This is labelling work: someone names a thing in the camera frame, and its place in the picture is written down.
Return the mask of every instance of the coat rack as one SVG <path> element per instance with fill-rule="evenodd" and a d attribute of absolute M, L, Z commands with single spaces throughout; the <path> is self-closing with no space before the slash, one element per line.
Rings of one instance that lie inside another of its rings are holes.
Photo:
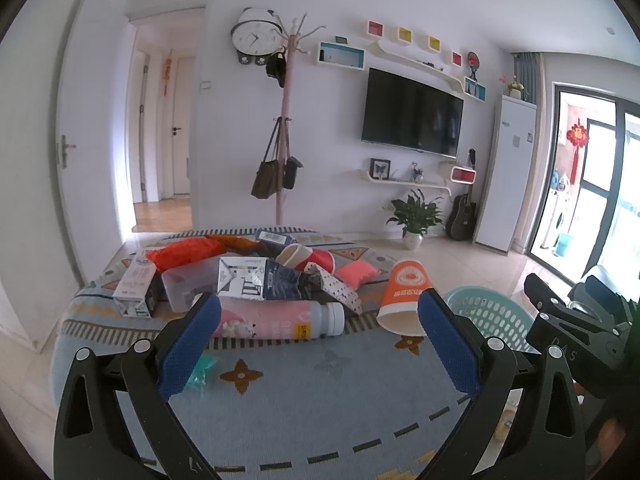
<path fill-rule="evenodd" d="M 280 32 L 276 28 L 274 30 L 280 35 L 280 37 L 287 42 L 287 70 L 285 72 L 284 77 L 284 88 L 282 91 L 282 109 L 280 111 L 280 128 L 284 128 L 281 131 L 281 135 L 278 135 L 278 190 L 276 192 L 276 225 L 282 225 L 283 217 L 284 217 L 284 191 L 283 191 L 283 180 L 284 180 L 284 165 L 286 163 L 285 160 L 285 151 L 286 151 L 286 143 L 287 138 L 289 137 L 289 128 L 288 122 L 291 120 L 289 118 L 289 104 L 291 99 L 291 86 L 293 84 L 293 65 L 294 60 L 296 58 L 296 52 L 301 52 L 302 54 L 308 54 L 304 50 L 300 49 L 300 40 L 304 38 L 308 38 L 313 33 L 317 32 L 321 28 L 326 28 L 325 25 L 321 25 L 320 27 L 316 27 L 314 30 L 300 36 L 300 31 L 302 30 L 302 25 L 305 23 L 306 12 L 302 19 L 300 20 L 300 24 L 298 25 L 298 19 L 294 19 L 291 26 L 291 31 L 289 34 L 286 34 L 286 27 L 283 25 L 282 20 L 279 15 L 275 15 L 280 27 L 284 32 Z"/>

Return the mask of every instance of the pink pouch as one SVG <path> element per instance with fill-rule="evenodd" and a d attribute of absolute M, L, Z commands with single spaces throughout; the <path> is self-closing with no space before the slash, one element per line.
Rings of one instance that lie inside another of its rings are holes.
<path fill-rule="evenodd" d="M 329 274 L 333 274 L 335 270 L 335 260 L 331 253 L 300 244 L 285 247 L 276 258 L 276 263 L 296 270 L 305 270 L 309 263 L 318 264 Z"/>
<path fill-rule="evenodd" d="M 363 283 L 368 282 L 371 278 L 375 278 L 380 272 L 379 269 L 376 269 L 369 262 L 356 260 L 336 270 L 335 275 L 352 289 L 358 290 Z"/>

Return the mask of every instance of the silver screw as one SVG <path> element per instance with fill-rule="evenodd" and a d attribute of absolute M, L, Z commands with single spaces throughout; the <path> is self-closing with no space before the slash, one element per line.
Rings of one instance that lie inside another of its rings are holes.
<path fill-rule="evenodd" d="M 492 337 L 486 343 L 489 345 L 489 348 L 491 350 L 499 351 L 499 350 L 502 350 L 504 348 L 504 343 L 502 342 L 501 339 L 498 339 L 497 337 Z"/>
<path fill-rule="evenodd" d="M 562 350 L 559 349 L 556 345 L 550 346 L 549 355 L 551 355 L 551 357 L 555 357 L 556 359 L 559 359 L 562 357 Z"/>
<path fill-rule="evenodd" d="M 142 354 L 151 348 L 151 341 L 149 339 L 138 339 L 133 345 L 133 349 Z"/>
<path fill-rule="evenodd" d="M 81 348 L 76 352 L 76 359 L 78 359 L 78 361 L 84 361 L 89 357 L 89 355 L 88 348 Z"/>

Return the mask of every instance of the flat screen tv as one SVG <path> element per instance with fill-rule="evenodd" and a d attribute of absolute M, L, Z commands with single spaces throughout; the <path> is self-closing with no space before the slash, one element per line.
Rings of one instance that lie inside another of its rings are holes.
<path fill-rule="evenodd" d="M 362 140 L 455 157 L 462 105 L 442 90 L 371 68 Z"/>

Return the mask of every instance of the green laundry basket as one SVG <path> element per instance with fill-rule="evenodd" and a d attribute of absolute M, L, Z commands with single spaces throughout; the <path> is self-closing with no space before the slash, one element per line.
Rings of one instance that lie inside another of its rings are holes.
<path fill-rule="evenodd" d="M 525 340 L 533 320 L 507 296 L 483 286 L 459 286 L 442 299 L 454 314 L 473 321 L 484 337 L 498 336 L 511 350 L 539 353 Z"/>

